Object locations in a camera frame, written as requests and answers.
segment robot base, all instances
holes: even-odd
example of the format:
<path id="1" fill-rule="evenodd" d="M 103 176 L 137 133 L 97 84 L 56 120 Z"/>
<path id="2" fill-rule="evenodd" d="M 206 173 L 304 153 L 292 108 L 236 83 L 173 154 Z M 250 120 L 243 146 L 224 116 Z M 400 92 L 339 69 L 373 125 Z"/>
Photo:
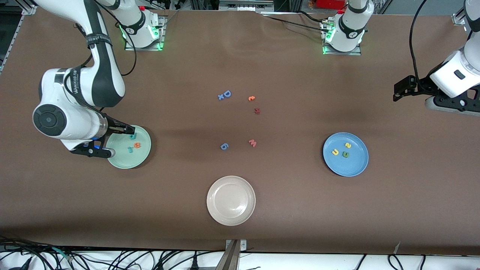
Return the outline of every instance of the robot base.
<path id="1" fill-rule="evenodd" d="M 324 54 L 336 54 L 336 55 L 361 55 L 360 44 L 358 44 L 355 49 L 347 52 L 338 51 L 332 47 L 328 42 L 326 42 L 327 36 L 332 33 L 334 17 L 329 17 L 328 20 L 324 20 L 320 23 L 320 29 L 326 29 L 329 32 L 322 31 L 322 43 L 323 43 L 323 53 Z"/>
<path id="2" fill-rule="evenodd" d="M 159 35 L 159 38 L 149 46 L 144 48 L 136 48 L 137 50 L 146 50 L 146 51 L 163 50 L 163 44 L 165 42 L 165 34 L 167 31 L 167 16 L 155 16 L 154 26 L 157 26 L 158 29 L 152 30 L 153 34 Z M 128 42 L 125 42 L 125 50 L 133 50 L 133 47 L 130 44 L 128 44 Z"/>

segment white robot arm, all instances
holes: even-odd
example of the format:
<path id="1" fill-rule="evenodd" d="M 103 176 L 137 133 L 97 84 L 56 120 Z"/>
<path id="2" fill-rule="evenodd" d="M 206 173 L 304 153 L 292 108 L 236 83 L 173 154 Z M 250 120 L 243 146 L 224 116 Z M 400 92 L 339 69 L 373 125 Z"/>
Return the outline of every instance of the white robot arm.
<path id="1" fill-rule="evenodd" d="M 158 25 L 158 15 L 149 10 L 141 11 L 135 0 L 97 0 L 112 11 L 120 21 L 120 27 L 129 34 L 125 37 L 132 47 L 144 48 L 159 39 L 158 33 L 153 31 Z"/>
<path id="2" fill-rule="evenodd" d="M 135 129 L 94 108 L 113 107 L 125 95 L 125 85 L 100 9 L 94 0 L 36 2 L 45 10 L 81 26 L 94 64 L 92 67 L 80 65 L 45 72 L 38 89 L 40 104 L 33 113 L 34 125 L 41 133 L 60 139 L 72 153 L 112 157 L 115 154 L 113 150 L 103 149 L 105 139 L 112 133 L 133 134 Z M 135 41 L 141 45 L 150 42 L 151 35 L 146 40 L 139 36 L 148 24 L 138 7 L 132 5 L 134 0 L 122 0 L 121 5 L 120 0 L 102 2 L 111 4 L 108 8 L 116 11 L 126 24 L 136 21 L 138 27 L 135 26 L 134 33 L 130 35 Z M 139 23 L 137 19 L 144 20 L 144 23 Z M 94 140 L 101 141 L 101 147 L 93 147 Z"/>
<path id="3" fill-rule="evenodd" d="M 374 9 L 371 0 L 350 0 L 347 7 L 345 13 L 333 17 L 333 31 L 325 39 L 340 52 L 352 51 L 361 42 Z"/>
<path id="4" fill-rule="evenodd" d="M 405 96 L 429 95 L 429 109 L 480 115 L 480 1 L 465 0 L 464 10 L 472 33 L 465 45 L 452 52 L 429 74 L 419 79 L 407 76 L 394 86 L 393 101 Z M 467 90 L 476 92 L 469 98 Z"/>

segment cable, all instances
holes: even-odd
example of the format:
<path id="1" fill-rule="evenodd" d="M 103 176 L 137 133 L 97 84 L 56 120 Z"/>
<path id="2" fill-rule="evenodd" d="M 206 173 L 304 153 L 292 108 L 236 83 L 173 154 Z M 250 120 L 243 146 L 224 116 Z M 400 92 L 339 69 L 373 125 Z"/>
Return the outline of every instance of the cable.
<path id="1" fill-rule="evenodd" d="M 403 266 L 402 264 L 400 263 L 400 260 L 397 258 L 397 256 L 395 254 L 390 254 L 388 255 L 388 263 L 390 264 L 390 266 L 395 269 L 395 270 L 398 270 L 398 268 L 396 268 L 395 266 L 393 266 L 392 264 L 392 261 L 390 260 L 391 257 L 394 257 L 396 259 L 396 261 L 398 262 L 398 265 L 400 266 L 400 269 L 403 270 Z"/>
<path id="2" fill-rule="evenodd" d="M 198 267 L 198 261 L 197 261 L 197 251 L 195 251 L 195 255 L 193 255 L 193 262 L 192 266 L 190 267 L 190 270 L 199 270 L 200 267 Z"/>
<path id="3" fill-rule="evenodd" d="M 417 70 L 417 60 L 415 59 L 415 54 L 413 53 L 412 37 L 413 37 L 413 26 L 415 25 L 415 21 L 417 20 L 417 17 L 420 13 L 420 10 L 422 9 L 422 7 L 423 7 L 423 5 L 425 4 L 426 1 L 427 0 L 422 1 L 419 8 L 417 9 L 417 12 L 415 13 L 415 16 L 413 16 L 412 26 L 410 27 L 410 35 L 408 37 L 408 45 L 410 46 L 410 55 L 412 56 L 412 62 L 413 62 L 413 71 L 415 72 L 415 81 L 417 82 L 417 85 L 419 85 L 423 90 L 425 90 L 425 89 L 420 84 L 419 72 Z"/>
<path id="4" fill-rule="evenodd" d="M 0 261 L 2 261 L 2 260 L 3 260 L 4 258 L 6 258 L 7 256 L 10 256 L 10 255 L 12 255 L 12 254 L 13 254 L 13 253 L 15 253 L 15 252 L 18 252 L 18 251 L 12 251 L 12 252 L 10 252 L 9 254 L 7 254 L 7 255 L 5 255 L 5 256 L 3 256 L 3 257 L 1 257 L 1 258 L 0 258 Z"/>
<path id="5" fill-rule="evenodd" d="M 322 22 L 322 20 L 313 18 L 312 16 L 310 16 L 310 15 L 309 15 L 308 13 L 306 13 L 305 11 L 299 10 L 299 11 L 297 11 L 296 13 L 302 13 L 303 15 L 307 16 L 310 20 L 312 20 L 312 21 L 314 21 L 314 22 L 318 22 L 318 23 L 321 23 L 321 22 Z"/>
<path id="6" fill-rule="evenodd" d="M 367 257 L 367 254 L 363 254 L 363 257 L 360 259 L 360 261 L 359 261 L 357 267 L 355 268 L 355 270 L 360 269 L 361 263 L 363 263 L 363 260 L 365 259 L 365 257 Z"/>
<path id="7" fill-rule="evenodd" d="M 94 262 L 94 263 L 99 263 L 99 264 L 103 264 L 103 265 L 113 266 L 112 263 L 107 263 L 107 262 L 103 262 L 103 261 L 96 261 L 96 260 L 92 260 L 92 259 L 89 259 L 89 258 L 84 258 L 84 259 L 87 260 L 87 261 L 90 261 L 90 262 Z M 122 267 L 117 267 L 117 269 L 127 270 L 127 269 L 122 268 Z"/>
<path id="8" fill-rule="evenodd" d="M 158 263 L 154 265 L 154 267 L 152 268 L 152 270 L 157 270 L 157 269 L 160 269 L 160 270 L 163 270 L 163 265 L 169 261 L 170 259 L 172 259 L 175 255 L 181 253 L 181 251 L 170 251 L 167 255 L 165 255 L 165 257 L 163 257 L 163 254 L 165 253 L 166 251 L 162 252 L 162 255 L 160 256 L 160 259 L 158 260 Z"/>
<path id="9" fill-rule="evenodd" d="M 119 23 L 119 25 L 121 25 L 121 22 L 115 17 L 115 15 L 110 11 L 108 10 L 104 5 L 100 4 L 97 0 L 94 0 L 95 3 L 97 3 L 103 10 L 105 10 L 108 14 L 110 14 L 110 16 L 112 16 L 112 18 L 115 19 L 115 21 L 117 21 L 117 23 Z M 133 70 L 135 69 L 135 66 L 137 65 L 137 48 L 135 47 L 135 44 L 133 43 L 133 40 L 132 40 L 132 37 L 130 36 L 130 34 L 127 32 L 127 31 L 123 31 L 129 38 L 131 44 L 132 44 L 132 47 L 133 47 L 133 52 L 135 54 L 135 60 L 133 61 L 133 66 L 132 68 L 130 69 L 129 72 L 125 73 L 125 74 L 121 74 L 122 76 L 127 76 L 127 75 L 130 75 L 130 73 L 133 72 Z"/>
<path id="10" fill-rule="evenodd" d="M 224 251 L 224 250 L 212 250 L 212 251 L 203 252 L 203 253 L 201 253 L 201 254 L 194 255 L 194 256 L 200 256 L 200 255 L 204 255 L 204 254 L 208 254 L 208 253 L 213 253 L 213 252 L 219 252 L 219 251 Z M 189 258 L 187 258 L 187 259 L 184 259 L 183 261 L 180 261 L 179 263 L 177 263 L 177 264 L 175 264 L 174 266 L 170 267 L 168 270 L 174 269 L 174 268 L 177 267 L 178 265 L 180 265 L 180 264 L 182 264 L 182 263 L 184 263 L 184 262 L 192 259 L 194 256 L 189 257 Z"/>
<path id="11" fill-rule="evenodd" d="M 422 255 L 422 256 L 423 256 L 423 260 L 421 261 L 421 264 L 420 264 L 420 270 L 423 270 L 423 265 L 425 264 L 425 260 L 427 259 L 426 255 Z"/>
<path id="12" fill-rule="evenodd" d="M 308 25 L 301 25 L 301 24 L 298 24 L 298 23 L 289 22 L 289 21 L 285 21 L 285 20 L 282 20 L 282 19 L 277 19 L 277 18 L 274 18 L 274 17 L 268 17 L 268 18 L 270 18 L 270 19 L 272 19 L 272 20 L 276 20 L 276 21 L 281 21 L 281 22 L 284 22 L 284 23 L 288 23 L 288 24 L 293 24 L 293 25 L 298 25 L 298 26 L 310 28 L 310 29 L 315 29 L 315 30 L 322 31 L 322 32 L 328 32 L 327 29 L 320 29 L 320 28 L 312 27 L 312 26 L 308 26 Z"/>
<path id="13" fill-rule="evenodd" d="M 131 261 L 129 265 L 127 265 L 127 267 L 125 267 L 126 269 L 128 269 L 130 266 L 132 265 L 135 265 L 134 262 L 138 261 L 141 257 L 147 255 L 147 254 L 151 254 L 152 251 L 147 251 L 145 253 L 143 253 L 142 255 L 138 256 L 138 258 L 136 258 L 135 260 Z"/>

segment power cord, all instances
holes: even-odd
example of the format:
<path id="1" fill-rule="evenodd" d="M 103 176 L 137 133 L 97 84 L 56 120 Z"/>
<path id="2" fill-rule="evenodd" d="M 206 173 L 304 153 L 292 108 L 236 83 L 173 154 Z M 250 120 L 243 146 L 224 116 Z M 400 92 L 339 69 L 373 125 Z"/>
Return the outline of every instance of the power cord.
<path id="1" fill-rule="evenodd" d="M 367 257 L 367 254 L 363 254 L 363 257 L 360 259 L 360 261 L 359 261 L 357 267 L 355 268 L 355 270 L 360 269 L 361 263 L 363 263 L 363 260 L 365 259 L 365 257 Z"/>
<path id="2" fill-rule="evenodd" d="M 413 53 L 412 37 L 413 37 L 413 26 L 415 25 L 415 21 L 417 20 L 417 17 L 420 13 L 420 10 L 422 9 L 422 7 L 423 7 L 423 5 L 425 4 L 426 1 L 427 0 L 422 1 L 419 8 L 417 9 L 417 12 L 415 13 L 415 16 L 413 16 L 412 26 L 410 27 L 410 35 L 408 37 L 408 45 L 410 46 L 410 55 L 412 56 L 412 61 L 413 61 L 413 71 L 415 72 L 415 81 L 417 82 L 417 85 L 419 85 L 423 90 L 425 90 L 425 89 L 420 84 L 419 72 L 417 70 L 417 60 L 415 59 L 415 54 Z"/>
<path id="3" fill-rule="evenodd" d="M 420 270 L 423 270 L 423 265 L 425 264 L 425 260 L 427 259 L 426 255 L 422 255 L 422 256 L 423 256 L 423 260 L 421 261 L 421 264 L 420 264 Z"/>
<path id="4" fill-rule="evenodd" d="M 302 25 L 302 24 L 298 24 L 298 23 L 294 23 L 294 22 L 290 22 L 290 21 L 286 21 L 286 20 L 282 20 L 282 19 L 277 19 L 277 18 L 270 17 L 270 16 L 268 16 L 268 18 L 270 18 L 270 19 L 272 19 L 272 20 L 276 20 L 276 21 L 281 21 L 281 22 L 284 22 L 284 23 L 292 24 L 292 25 L 298 25 L 298 26 L 302 26 L 302 27 L 310 28 L 310 29 L 315 29 L 315 30 L 322 31 L 322 32 L 328 32 L 327 29 L 320 29 L 320 28 L 317 28 L 317 27 L 312 27 L 312 26 L 308 26 L 308 25 Z"/>
<path id="5" fill-rule="evenodd" d="M 310 16 L 310 14 L 306 13 L 305 11 L 299 10 L 299 11 L 297 11 L 296 13 L 302 13 L 303 15 L 307 16 L 307 18 L 309 18 L 310 20 L 312 20 L 312 21 L 314 21 L 314 22 L 318 22 L 318 23 L 321 23 L 321 22 L 322 22 L 322 20 L 313 18 L 312 16 Z"/>
<path id="6" fill-rule="evenodd" d="M 200 267 L 198 267 L 197 252 L 195 251 L 195 255 L 193 255 L 192 267 L 190 267 L 190 270 L 198 270 L 199 268 Z"/>
<path id="7" fill-rule="evenodd" d="M 220 252 L 220 251 L 224 251 L 224 250 L 212 250 L 212 251 L 206 251 L 206 252 L 200 253 L 200 254 L 198 254 L 198 255 L 193 255 L 193 256 L 191 256 L 191 257 L 189 257 L 189 258 L 186 258 L 186 259 L 180 261 L 179 263 L 175 264 L 174 266 L 170 267 L 168 270 L 173 270 L 173 269 L 174 269 L 175 267 L 177 267 L 178 265 L 180 265 L 180 264 L 182 264 L 182 263 L 184 263 L 184 262 L 186 262 L 186 261 L 194 258 L 195 256 L 201 256 L 201 255 L 205 255 L 205 254 L 208 254 L 208 253 Z"/>
<path id="8" fill-rule="evenodd" d="M 391 257 L 394 257 L 396 259 L 396 261 L 398 262 L 398 265 L 400 266 L 400 269 L 403 270 L 403 266 L 402 264 L 400 263 L 400 260 L 397 258 L 397 256 L 395 254 L 390 254 L 388 255 L 388 263 L 390 264 L 390 266 L 395 269 L 395 270 L 398 270 L 398 268 L 396 268 L 395 266 L 393 266 L 392 264 L 392 261 L 391 261 Z"/>

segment black cable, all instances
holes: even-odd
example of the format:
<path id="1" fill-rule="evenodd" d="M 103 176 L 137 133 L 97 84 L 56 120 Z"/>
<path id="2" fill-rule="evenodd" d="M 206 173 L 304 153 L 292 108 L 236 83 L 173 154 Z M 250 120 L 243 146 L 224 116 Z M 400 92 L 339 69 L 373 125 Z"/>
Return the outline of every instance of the black cable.
<path id="1" fill-rule="evenodd" d="M 390 260 L 391 257 L 394 257 L 396 259 L 396 261 L 398 262 L 398 265 L 400 266 L 400 269 L 403 270 L 403 266 L 402 264 L 400 263 L 400 260 L 397 258 L 397 256 L 395 254 L 390 254 L 388 255 L 388 263 L 390 264 L 390 266 L 395 269 L 395 270 L 398 270 L 398 268 L 396 268 L 395 266 L 393 266 L 392 264 L 392 261 Z"/>
<path id="2" fill-rule="evenodd" d="M 363 260 L 365 259 L 365 257 L 367 257 L 367 254 L 363 254 L 363 257 L 360 259 L 360 261 L 359 261 L 357 267 L 355 268 L 355 270 L 360 269 L 361 263 L 363 263 Z"/>
<path id="3" fill-rule="evenodd" d="M 85 261 L 85 259 L 82 257 L 82 256 L 78 256 L 82 262 L 85 264 L 85 266 L 83 266 L 79 261 L 77 261 L 77 258 L 75 258 L 75 256 L 73 255 L 73 253 L 70 254 L 71 257 L 73 258 L 73 260 L 78 264 L 80 265 L 81 268 L 85 269 L 85 270 L 90 270 L 90 267 L 88 266 L 88 263 Z"/>
<path id="4" fill-rule="evenodd" d="M 27 247 L 27 245 L 25 245 L 25 243 L 23 243 L 23 242 L 19 242 L 19 241 L 17 241 L 17 240 L 10 239 L 10 238 L 7 238 L 7 237 L 1 236 L 1 235 L 0 235 L 0 237 L 3 238 L 3 239 L 5 239 L 5 240 L 7 240 L 6 242 L 3 242 L 3 244 L 6 244 L 6 243 L 7 243 L 8 245 L 11 245 L 11 246 L 17 246 L 17 247 L 19 247 L 19 248 L 21 248 L 21 249 L 23 249 L 23 250 L 26 250 L 26 251 L 30 252 L 31 254 L 33 254 L 33 255 L 35 255 L 35 256 L 37 256 L 37 257 L 42 261 L 43 267 L 44 267 L 45 270 L 47 270 L 47 266 L 48 266 L 48 268 L 50 268 L 50 270 L 55 270 L 55 269 L 52 267 L 52 265 L 47 261 L 47 259 L 45 259 L 45 257 L 43 257 L 42 255 L 40 255 L 40 252 L 41 252 L 41 251 L 40 251 L 40 252 L 37 252 L 36 250 L 34 250 L 34 249 L 31 248 L 31 247 Z"/>
<path id="5" fill-rule="evenodd" d="M 82 34 L 82 36 L 84 36 L 84 37 L 86 37 L 86 36 L 87 36 L 87 35 L 85 34 L 85 30 L 82 28 L 82 26 L 81 26 L 81 25 L 79 25 L 79 24 L 75 23 L 75 24 L 74 24 L 74 28 L 77 28 L 77 29 L 78 29 L 78 31 L 80 31 L 80 34 Z"/>
<path id="6" fill-rule="evenodd" d="M 163 265 L 169 261 L 170 259 L 172 259 L 175 255 L 181 253 L 181 251 L 170 251 L 168 254 L 165 255 L 165 257 L 163 257 L 163 254 L 165 253 L 162 252 L 162 255 L 160 256 L 160 259 L 158 260 L 158 263 L 154 266 L 153 270 L 163 270 Z"/>
<path id="7" fill-rule="evenodd" d="M 417 20 L 417 17 L 420 13 L 420 10 L 422 9 L 423 5 L 425 4 L 427 0 L 423 0 L 422 3 L 420 4 L 419 8 L 417 9 L 417 12 L 415 13 L 415 16 L 413 16 L 413 21 L 412 21 L 412 26 L 410 27 L 410 35 L 408 37 L 408 45 L 410 46 L 410 54 L 412 56 L 412 62 L 413 62 L 413 71 L 415 72 L 415 80 L 417 82 L 417 85 L 419 85 L 423 90 L 423 86 L 420 84 L 419 81 L 419 72 L 417 70 L 417 60 L 415 59 L 415 54 L 413 53 L 413 46 L 412 46 L 412 37 L 413 37 L 413 26 L 415 25 L 415 21 Z"/>
<path id="8" fill-rule="evenodd" d="M 131 261 L 130 264 L 127 265 L 127 267 L 125 267 L 125 268 L 128 269 L 130 266 L 134 265 L 134 263 L 135 263 L 136 261 L 138 261 L 141 257 L 143 257 L 143 256 L 145 256 L 145 255 L 147 255 L 147 254 L 151 254 L 151 253 L 152 253 L 152 251 L 147 251 L 147 252 L 143 253 L 142 255 L 138 256 L 138 258 L 136 258 L 135 260 Z"/>
<path id="9" fill-rule="evenodd" d="M 200 267 L 198 267 L 198 261 L 197 261 L 197 252 L 195 251 L 195 254 L 193 255 L 193 262 L 192 266 L 190 267 L 190 270 L 199 270 Z"/>
<path id="10" fill-rule="evenodd" d="M 270 19 L 272 19 L 272 20 L 276 20 L 276 21 L 281 21 L 281 22 L 284 22 L 284 23 L 288 23 L 288 24 L 293 24 L 293 25 L 298 25 L 298 26 L 310 28 L 310 29 L 315 29 L 315 30 L 322 31 L 322 32 L 328 32 L 327 29 L 320 29 L 320 28 L 312 27 L 312 26 L 308 26 L 308 25 L 301 25 L 301 24 L 298 24 L 298 23 L 289 22 L 289 21 L 285 21 L 285 20 L 282 20 L 282 19 L 277 19 L 277 18 L 270 17 L 270 16 L 268 16 L 268 18 L 270 18 Z"/>
<path id="11" fill-rule="evenodd" d="M 425 260 L 427 259 L 426 255 L 422 255 L 422 256 L 423 256 L 423 260 L 421 261 L 421 264 L 420 264 L 420 270 L 423 270 L 423 265 L 425 264 Z"/>
<path id="12" fill-rule="evenodd" d="M 7 254 L 7 255 L 5 255 L 5 256 L 3 256 L 3 257 L 1 257 L 1 258 L 0 258 L 0 261 L 2 261 L 2 260 L 3 260 L 4 258 L 6 258 L 7 256 L 10 256 L 10 255 L 12 255 L 12 254 L 13 254 L 13 253 L 15 253 L 15 252 L 18 252 L 18 251 L 11 251 L 9 254 Z"/>
<path id="13" fill-rule="evenodd" d="M 85 62 L 83 62 L 83 64 L 81 64 L 80 66 L 81 66 L 82 68 L 84 68 L 84 67 L 88 64 L 88 62 L 90 62 L 90 60 L 92 59 L 92 57 L 93 57 L 92 54 L 90 54 L 90 56 L 88 57 L 88 59 L 85 60 Z"/>
<path id="14" fill-rule="evenodd" d="M 103 262 L 103 261 L 92 260 L 92 259 L 89 259 L 89 258 L 84 258 L 84 259 L 87 260 L 87 261 L 89 261 L 89 262 L 94 262 L 94 263 L 99 263 L 99 264 L 103 264 L 103 265 L 113 266 L 112 263 L 107 263 L 107 262 Z M 122 268 L 122 267 L 117 267 L 117 269 L 127 270 L 127 269 Z"/>
<path id="15" fill-rule="evenodd" d="M 299 11 L 297 11 L 296 13 L 302 13 L 303 15 L 307 16 L 310 20 L 312 20 L 312 21 L 314 21 L 314 22 L 318 22 L 318 23 L 321 23 L 321 22 L 322 22 L 322 20 L 313 18 L 312 16 L 310 16 L 310 15 L 309 15 L 308 13 L 306 13 L 305 11 L 299 10 Z"/>
<path id="16" fill-rule="evenodd" d="M 110 11 L 108 10 L 104 5 L 100 4 L 97 0 L 94 0 L 95 3 L 97 3 L 103 10 L 105 10 L 108 14 L 110 14 L 110 16 L 112 16 L 112 18 L 115 19 L 115 21 L 117 21 L 117 23 L 119 23 L 119 25 L 121 25 L 121 22 L 115 17 L 115 15 Z M 137 65 L 137 48 L 135 47 L 135 44 L 133 43 L 133 40 L 132 40 L 132 37 L 130 36 L 130 34 L 127 32 L 127 31 L 123 31 L 129 38 L 130 42 L 132 43 L 132 47 L 133 47 L 133 52 L 135 54 L 135 60 L 133 61 L 133 66 L 132 68 L 130 69 L 129 72 L 125 73 L 125 74 L 121 74 L 122 76 L 127 76 L 127 75 L 130 75 L 130 73 L 133 72 L 133 70 L 135 69 L 135 66 Z"/>
<path id="17" fill-rule="evenodd" d="M 130 255 L 132 255 L 132 254 L 135 253 L 135 252 L 136 252 L 136 251 L 132 251 L 130 254 L 125 255 L 125 257 L 123 257 L 122 259 L 119 259 L 119 261 L 117 262 L 117 265 L 115 266 L 115 268 L 118 268 L 119 265 L 120 265 L 120 263 L 121 263 L 124 259 L 126 259 L 127 257 L 129 257 Z"/>
<path id="18" fill-rule="evenodd" d="M 203 252 L 203 253 L 201 253 L 201 254 L 198 254 L 198 255 L 196 255 L 196 256 L 201 256 L 201 255 L 204 255 L 204 254 L 213 253 L 213 252 L 219 252 L 219 251 L 224 251 L 224 250 L 212 250 L 212 251 L 207 251 L 207 252 Z M 192 259 L 193 257 L 194 257 L 194 256 L 189 257 L 189 258 L 187 258 L 187 259 L 184 259 L 183 261 L 180 261 L 180 262 L 177 263 L 176 265 L 170 267 L 168 270 L 174 269 L 174 268 L 177 267 L 178 265 L 180 265 L 180 264 L 182 264 L 182 263 L 184 263 L 184 262 Z"/>

